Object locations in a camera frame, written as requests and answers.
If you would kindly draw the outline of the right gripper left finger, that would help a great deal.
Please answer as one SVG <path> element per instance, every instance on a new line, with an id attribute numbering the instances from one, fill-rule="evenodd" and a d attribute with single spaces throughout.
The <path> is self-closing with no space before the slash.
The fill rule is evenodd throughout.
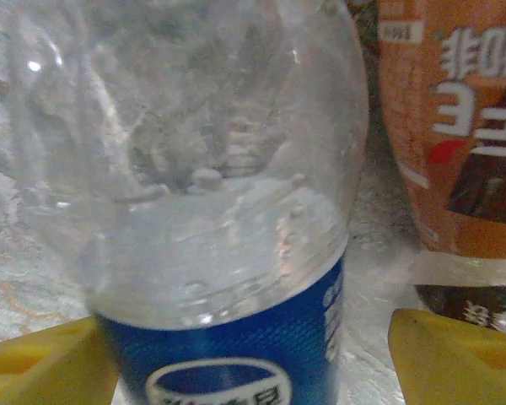
<path id="1" fill-rule="evenodd" d="M 0 405 L 110 404 L 118 381 L 92 317 L 0 342 Z"/>

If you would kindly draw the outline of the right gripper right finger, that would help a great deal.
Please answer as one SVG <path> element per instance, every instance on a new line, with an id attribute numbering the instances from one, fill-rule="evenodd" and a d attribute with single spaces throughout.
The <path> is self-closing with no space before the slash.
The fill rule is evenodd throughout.
<path id="1" fill-rule="evenodd" d="M 396 309 L 390 356 L 407 404 L 506 404 L 506 333 Z"/>

